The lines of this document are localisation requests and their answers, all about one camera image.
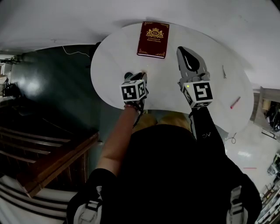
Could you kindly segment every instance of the red pen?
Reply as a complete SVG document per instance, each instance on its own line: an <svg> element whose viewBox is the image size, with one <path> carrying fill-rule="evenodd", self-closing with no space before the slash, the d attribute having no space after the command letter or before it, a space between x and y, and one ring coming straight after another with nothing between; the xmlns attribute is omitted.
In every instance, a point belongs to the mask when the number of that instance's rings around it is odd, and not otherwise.
<svg viewBox="0 0 280 224"><path fill-rule="evenodd" d="M237 104L237 102L240 100L240 96L237 98L237 100L231 105L231 109L233 109L233 107L235 106L235 104Z"/></svg>

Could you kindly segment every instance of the white cable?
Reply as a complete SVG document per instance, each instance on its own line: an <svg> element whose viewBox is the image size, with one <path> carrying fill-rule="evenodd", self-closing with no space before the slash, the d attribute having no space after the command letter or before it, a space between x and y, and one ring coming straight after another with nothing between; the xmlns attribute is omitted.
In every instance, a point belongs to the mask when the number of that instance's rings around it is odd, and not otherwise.
<svg viewBox="0 0 280 224"><path fill-rule="evenodd" d="M86 54L86 53L82 53L82 52L79 52L79 51L77 51L77 52L74 52L74 53L67 53L66 52L66 50L64 49L64 46L62 46L63 47L63 50L65 51L65 53L66 54L69 54L69 55L71 55L71 54L76 54L76 53L80 53L80 54L85 54L86 56L88 56L89 58L90 58L90 56L88 55L88 54Z"/></svg>

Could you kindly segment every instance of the book cover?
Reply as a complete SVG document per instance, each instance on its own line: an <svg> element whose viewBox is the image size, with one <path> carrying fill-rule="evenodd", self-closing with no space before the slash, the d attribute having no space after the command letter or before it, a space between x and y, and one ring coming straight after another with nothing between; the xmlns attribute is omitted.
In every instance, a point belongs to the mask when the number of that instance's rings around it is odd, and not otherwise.
<svg viewBox="0 0 280 224"><path fill-rule="evenodd" d="M169 24L143 22L137 55L165 58Z"/></svg>

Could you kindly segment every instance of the floor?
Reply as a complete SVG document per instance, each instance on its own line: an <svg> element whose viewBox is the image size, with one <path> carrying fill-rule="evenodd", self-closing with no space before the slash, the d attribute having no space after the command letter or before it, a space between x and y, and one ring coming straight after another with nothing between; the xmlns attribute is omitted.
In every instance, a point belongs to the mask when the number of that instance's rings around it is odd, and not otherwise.
<svg viewBox="0 0 280 224"><path fill-rule="evenodd" d="M88 53L90 46L67 46L69 53ZM27 98L55 109L71 121L77 130L96 128L105 141L121 110L104 103L91 83L90 59L86 55L67 55L62 47L44 49L22 55L22 62L14 65L11 82L17 83ZM151 111L157 118L167 112ZM217 127L225 141L228 133ZM280 144L261 134L253 123L237 133L236 144L225 142L228 157L253 180L259 191L274 177L267 174ZM95 168L101 147L89 151L89 173Z"/></svg>

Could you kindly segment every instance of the white table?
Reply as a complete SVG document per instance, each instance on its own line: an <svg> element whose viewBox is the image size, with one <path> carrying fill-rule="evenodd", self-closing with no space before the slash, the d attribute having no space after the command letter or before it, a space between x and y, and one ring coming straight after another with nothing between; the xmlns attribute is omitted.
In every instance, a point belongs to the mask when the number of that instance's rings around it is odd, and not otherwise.
<svg viewBox="0 0 280 224"><path fill-rule="evenodd" d="M145 109L189 114L191 108L177 84L181 74L176 51L179 46L185 46L203 57L210 72L213 102L208 109L214 123L230 133L247 125L253 110L252 86L230 50L198 31L171 24L165 59L138 56L141 25L123 27L106 37L97 48L91 62L91 81L103 101L123 109L119 85L124 74L144 70L148 75L149 91ZM223 65L227 79L224 79ZM241 99L230 109L238 96Z"/></svg>

